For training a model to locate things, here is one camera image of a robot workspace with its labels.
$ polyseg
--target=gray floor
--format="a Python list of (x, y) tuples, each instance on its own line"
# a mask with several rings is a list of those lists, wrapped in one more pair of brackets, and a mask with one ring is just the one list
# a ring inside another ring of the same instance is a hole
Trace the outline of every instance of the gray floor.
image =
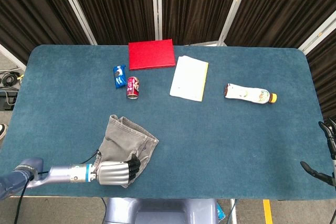
[[(0, 70), (14, 67), (15, 65), (0, 55)], [(11, 112), (0, 112), (0, 123), (9, 124), (11, 115)], [(218, 202), (225, 214), (228, 214), (229, 201), (219, 200)], [(17, 203), (18, 198), (0, 201), (0, 224), (13, 223)], [(238, 223), (265, 223), (262, 203), (262, 200), (240, 200), (237, 204)], [(275, 224), (329, 223), (335, 208), (336, 200), (271, 201), (272, 218)], [(18, 223), (101, 223), (103, 215), (104, 205), (100, 198), (25, 197)]]

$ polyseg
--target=gray cloth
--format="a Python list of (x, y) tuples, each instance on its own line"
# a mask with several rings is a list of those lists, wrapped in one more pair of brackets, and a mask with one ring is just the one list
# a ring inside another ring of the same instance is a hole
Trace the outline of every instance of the gray cloth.
[(141, 162), (137, 178), (146, 168), (158, 142), (159, 140), (143, 127), (125, 117), (118, 119), (116, 115), (111, 115), (105, 137), (99, 147), (102, 155), (97, 155), (94, 165), (97, 167), (103, 161), (128, 161), (132, 154), (135, 154)]

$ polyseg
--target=plastic bottle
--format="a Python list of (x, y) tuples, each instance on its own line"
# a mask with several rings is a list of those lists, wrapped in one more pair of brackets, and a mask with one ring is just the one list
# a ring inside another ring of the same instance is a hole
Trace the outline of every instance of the plastic bottle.
[(266, 89), (247, 88), (228, 83), (224, 90), (224, 96), (231, 99), (242, 99), (255, 103), (275, 103), (277, 94), (270, 93)]

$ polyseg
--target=red notebook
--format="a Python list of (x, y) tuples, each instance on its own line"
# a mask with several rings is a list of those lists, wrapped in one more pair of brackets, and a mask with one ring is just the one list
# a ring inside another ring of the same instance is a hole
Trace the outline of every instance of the red notebook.
[(172, 39), (131, 42), (128, 50), (130, 70), (175, 66)]

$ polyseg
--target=white paper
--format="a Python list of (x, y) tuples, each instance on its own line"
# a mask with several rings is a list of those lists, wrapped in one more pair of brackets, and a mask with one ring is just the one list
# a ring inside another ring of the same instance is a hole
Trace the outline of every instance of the white paper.
[(189, 56), (180, 56), (177, 61), (170, 95), (201, 102), (207, 69), (208, 62)]

